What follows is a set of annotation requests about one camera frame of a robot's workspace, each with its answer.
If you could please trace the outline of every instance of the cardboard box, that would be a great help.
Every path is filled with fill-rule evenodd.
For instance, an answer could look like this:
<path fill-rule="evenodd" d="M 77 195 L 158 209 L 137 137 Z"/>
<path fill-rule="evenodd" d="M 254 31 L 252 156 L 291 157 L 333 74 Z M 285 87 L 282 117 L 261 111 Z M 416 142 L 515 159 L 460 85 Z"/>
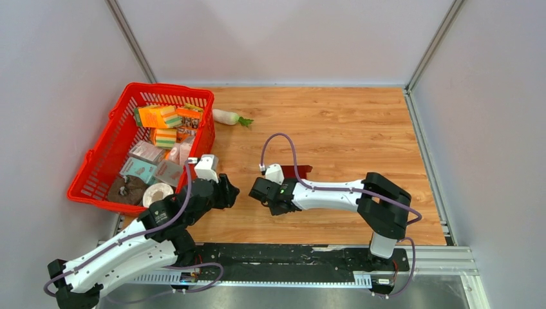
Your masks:
<path fill-rule="evenodd" d="M 138 126 L 161 129 L 182 125 L 174 106 L 150 105 L 135 109 L 135 121 Z"/>
<path fill-rule="evenodd" d="M 169 160 L 163 160 L 157 165 L 154 177 L 157 180 L 176 188 L 180 181 L 180 177 L 182 177 L 182 166 Z"/>

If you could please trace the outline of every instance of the metal corner post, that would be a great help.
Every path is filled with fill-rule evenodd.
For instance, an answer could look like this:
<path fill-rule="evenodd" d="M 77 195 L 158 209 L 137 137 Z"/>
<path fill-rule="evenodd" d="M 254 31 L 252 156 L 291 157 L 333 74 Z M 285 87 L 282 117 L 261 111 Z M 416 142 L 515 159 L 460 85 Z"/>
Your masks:
<path fill-rule="evenodd" d="M 465 0 L 453 0 L 451 6 L 449 7 L 449 10 L 442 20 L 442 23 L 438 27 L 436 34 L 432 38 L 429 46 L 427 47 L 427 50 L 425 51 L 419 64 L 415 68 L 415 71 L 413 72 L 413 75 L 411 76 L 404 90 L 404 97 L 408 105 L 409 116 L 411 117 L 413 128 L 415 130 L 415 136 L 417 137 L 417 143 L 419 145 L 421 156 L 423 158 L 423 163 L 425 165 L 427 175 L 429 176 L 429 182 L 433 192 L 434 200 L 436 201 L 438 215 L 440 216 L 440 222 L 442 224 L 442 229 L 444 230 L 444 236 L 446 237 L 446 241 L 449 245 L 456 245 L 457 241 L 455 239 L 455 236 L 451 233 L 448 215 L 446 214 L 445 201 L 442 198 L 442 188 L 437 180 L 437 175 L 435 172 L 436 169 L 429 152 L 426 135 L 421 126 L 422 121 L 419 117 L 419 111 L 415 107 L 415 99 L 413 98 L 412 92 L 419 82 L 419 79 L 424 73 L 430 60 L 434 56 L 437 48 L 440 46 L 443 38 L 446 36 L 450 26 L 453 24 L 453 21 L 457 17 L 457 14 L 459 13 L 464 3 Z"/>
<path fill-rule="evenodd" d="M 135 35 L 133 34 L 133 31 L 131 30 L 131 27 L 129 26 L 127 19 L 125 18 L 125 15 L 123 14 L 123 11 L 118 1 L 105 0 L 105 2 L 110 8 L 112 16 L 116 20 L 116 23 L 119 25 L 120 30 L 123 33 L 123 36 L 127 40 L 127 43 L 131 47 L 131 50 L 133 51 L 133 54 L 135 55 L 136 61 L 138 61 L 138 64 L 142 68 L 142 72 L 144 72 L 146 79 L 151 84 L 157 83 L 157 79 L 155 78 L 155 75 L 150 67 L 150 64 L 144 57 L 144 53 L 142 52 L 142 49 L 140 49 L 137 39 L 135 38 Z"/>
<path fill-rule="evenodd" d="M 438 27 L 438 30 L 436 31 L 434 38 L 432 38 L 432 41 L 430 42 L 427 50 L 425 51 L 425 54 L 421 58 L 421 61 L 419 62 L 419 64 L 417 65 L 417 68 L 413 72 L 413 75 L 409 79 L 408 85 L 406 86 L 406 91 L 408 91 L 409 93 L 411 93 L 413 89 L 415 89 L 415 86 L 417 85 L 417 82 L 421 78 L 423 71 L 425 70 L 430 59 L 436 52 L 436 49 L 442 42 L 442 39 L 445 37 L 447 31 L 449 30 L 449 27 L 451 26 L 451 24 L 457 17 L 457 13 L 459 13 L 464 3 L 465 3 L 465 0 L 454 0 L 453 3 L 451 3 L 449 10 L 447 11 L 446 16 L 444 17 L 444 20 L 440 24 L 440 27 Z"/>

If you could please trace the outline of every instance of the orange box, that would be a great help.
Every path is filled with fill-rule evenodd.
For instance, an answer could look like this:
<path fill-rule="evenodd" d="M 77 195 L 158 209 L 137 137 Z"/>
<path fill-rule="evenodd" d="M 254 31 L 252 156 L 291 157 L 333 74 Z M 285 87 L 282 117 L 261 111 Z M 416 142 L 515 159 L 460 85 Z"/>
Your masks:
<path fill-rule="evenodd" d="M 150 105 L 135 109 L 135 120 L 138 126 L 167 129 L 182 124 L 174 106 Z"/>

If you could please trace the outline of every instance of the roll of tape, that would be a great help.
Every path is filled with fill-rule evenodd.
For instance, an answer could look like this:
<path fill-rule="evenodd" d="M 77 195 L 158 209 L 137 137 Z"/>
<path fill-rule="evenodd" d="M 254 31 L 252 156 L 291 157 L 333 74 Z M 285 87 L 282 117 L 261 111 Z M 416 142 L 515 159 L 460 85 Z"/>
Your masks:
<path fill-rule="evenodd" d="M 156 183 L 151 185 L 142 198 L 142 205 L 149 208 L 155 201 L 163 200 L 165 197 L 174 194 L 173 188 L 166 183 Z"/>

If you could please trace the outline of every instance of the white radish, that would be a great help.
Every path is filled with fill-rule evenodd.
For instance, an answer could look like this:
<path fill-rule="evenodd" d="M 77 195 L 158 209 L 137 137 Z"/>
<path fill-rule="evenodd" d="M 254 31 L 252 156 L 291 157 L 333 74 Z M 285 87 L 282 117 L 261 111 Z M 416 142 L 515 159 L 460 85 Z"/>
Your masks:
<path fill-rule="evenodd" d="M 234 113 L 232 111 L 222 111 L 220 109 L 213 109 L 212 117 L 214 121 L 219 122 L 221 124 L 228 124 L 230 126 L 240 123 L 241 126 L 248 127 L 254 121 L 252 119 L 243 118 L 239 116 L 239 114 Z"/>

